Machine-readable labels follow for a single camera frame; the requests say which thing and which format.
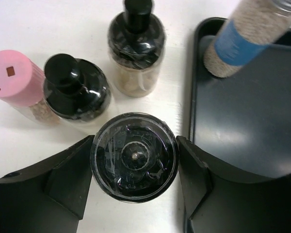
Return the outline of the silver lid grain bottle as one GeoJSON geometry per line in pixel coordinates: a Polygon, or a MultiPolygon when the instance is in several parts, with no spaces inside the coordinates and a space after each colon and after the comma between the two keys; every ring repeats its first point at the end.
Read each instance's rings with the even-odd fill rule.
{"type": "Polygon", "coordinates": [[[242,0],[204,53],[214,76],[229,77],[291,27],[291,0],[242,0]]]}

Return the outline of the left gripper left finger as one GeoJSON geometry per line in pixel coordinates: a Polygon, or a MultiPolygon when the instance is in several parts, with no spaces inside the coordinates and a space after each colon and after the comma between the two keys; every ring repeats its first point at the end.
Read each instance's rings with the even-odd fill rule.
{"type": "Polygon", "coordinates": [[[88,136],[64,151],[0,178],[0,233],[75,233],[92,172],[88,136]]]}

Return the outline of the black lid bottle front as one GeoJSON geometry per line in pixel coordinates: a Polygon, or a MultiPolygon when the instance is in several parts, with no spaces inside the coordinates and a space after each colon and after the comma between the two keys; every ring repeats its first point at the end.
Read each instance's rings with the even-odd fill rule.
{"type": "Polygon", "coordinates": [[[95,64],[65,53],[44,65],[44,99],[65,124],[96,134],[116,112],[111,86],[95,64]]]}

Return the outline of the clear top pepper grinder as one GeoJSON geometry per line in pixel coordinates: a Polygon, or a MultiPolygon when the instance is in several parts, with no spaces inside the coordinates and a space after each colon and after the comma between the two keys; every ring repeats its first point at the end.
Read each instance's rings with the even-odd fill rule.
{"type": "Polygon", "coordinates": [[[176,137],[155,116],[121,114],[96,133],[90,165],[96,183],[110,197],[131,203],[151,201],[165,192],[177,175],[176,137]]]}

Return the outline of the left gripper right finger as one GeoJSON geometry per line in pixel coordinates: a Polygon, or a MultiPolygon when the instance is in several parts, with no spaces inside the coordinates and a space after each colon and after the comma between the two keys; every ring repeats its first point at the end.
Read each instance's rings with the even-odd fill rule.
{"type": "Polygon", "coordinates": [[[291,173],[257,175],[177,137],[186,233],[291,233],[291,173]]]}

